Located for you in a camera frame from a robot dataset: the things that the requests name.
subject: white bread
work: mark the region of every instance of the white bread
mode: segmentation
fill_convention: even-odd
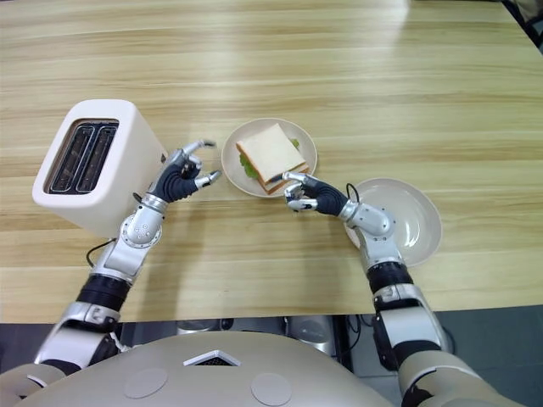
[[[304,158],[279,124],[240,140],[236,147],[258,172],[262,186],[279,174],[305,164]]]
[[[292,171],[307,173],[307,172],[309,172],[309,165],[307,165],[306,163],[303,163],[302,165],[299,165],[298,167],[292,169]],[[268,182],[267,184],[264,184],[260,180],[260,177],[259,177],[258,182],[260,183],[260,186],[262,187],[262,189],[264,189],[264,191],[266,191],[266,193],[268,195],[270,195],[270,194],[274,193],[276,190],[278,190],[279,188],[284,187],[290,181],[288,181],[288,180],[286,180],[286,181],[285,180],[279,180],[279,181]]]

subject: white plate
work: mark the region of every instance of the white plate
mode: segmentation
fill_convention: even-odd
[[[375,178],[355,186],[360,200],[386,208],[396,220],[395,241],[407,266],[420,265],[439,247],[442,236],[439,212],[413,185],[390,178]],[[355,232],[345,226],[350,240],[360,247]]]
[[[304,157],[305,162],[309,166],[309,174],[313,174],[316,168],[316,147],[313,140],[307,131],[302,129],[299,125],[292,123],[290,121],[282,119],[256,119],[251,120],[236,130],[230,135],[230,137],[225,141],[224,146],[222,147],[222,169],[224,174],[227,176],[228,180],[236,187],[241,189],[243,192],[248,193],[249,195],[254,195],[259,198],[277,198],[283,196],[284,188],[279,188],[274,193],[268,195],[264,189],[260,186],[257,180],[249,178],[245,175],[245,169],[239,163],[239,151],[236,148],[236,142],[243,140],[246,137],[253,136],[254,134],[260,133],[265,129],[272,127],[278,123],[283,132],[287,135],[288,138],[295,138],[299,142],[299,153]]]

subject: wood grain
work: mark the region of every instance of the wood grain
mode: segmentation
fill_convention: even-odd
[[[411,273],[435,309],[543,303],[543,58],[500,4],[36,0],[1,2],[0,26],[0,321],[54,322],[87,278],[99,240],[31,185],[89,98],[131,100],[168,149],[291,120],[322,179],[389,176],[433,199],[444,239]],[[223,179],[169,208],[123,319],[371,310],[338,221]]]

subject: floor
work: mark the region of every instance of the floor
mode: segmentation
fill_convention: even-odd
[[[543,407],[543,305],[441,312],[438,317],[454,337],[456,354],[494,388],[521,404]],[[237,322],[233,329],[243,330],[244,323],[255,326],[255,319],[251,320]],[[31,362],[50,328],[0,324],[0,372]],[[174,334],[173,322],[126,324],[121,341],[145,343]],[[356,335],[350,335],[354,342]],[[372,328],[362,327],[352,359],[353,371],[361,381],[394,405],[401,404],[395,374],[378,362]]]

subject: sandwich plate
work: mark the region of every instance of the sandwich plate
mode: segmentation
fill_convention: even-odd
[[[406,182],[374,178],[355,186],[360,200],[377,208],[386,208],[396,221],[394,238],[408,267],[420,265],[436,252],[442,226],[435,205],[422,191]],[[345,226],[349,239],[360,247],[355,231]]]
[[[243,192],[259,198],[282,197],[283,191],[287,185],[268,195],[257,180],[249,178],[245,174],[245,169],[239,162],[239,151],[236,148],[236,142],[260,133],[261,131],[272,127],[275,124],[279,124],[281,126],[281,129],[289,139],[298,140],[299,153],[302,155],[302,157],[304,157],[305,162],[309,166],[308,174],[313,174],[316,168],[315,143],[313,140],[311,140],[311,137],[309,134],[307,134],[307,131],[295,123],[282,119],[265,118],[251,120],[241,125],[233,131],[222,147],[222,169],[225,176],[227,176],[228,180],[230,180],[233,185]]]

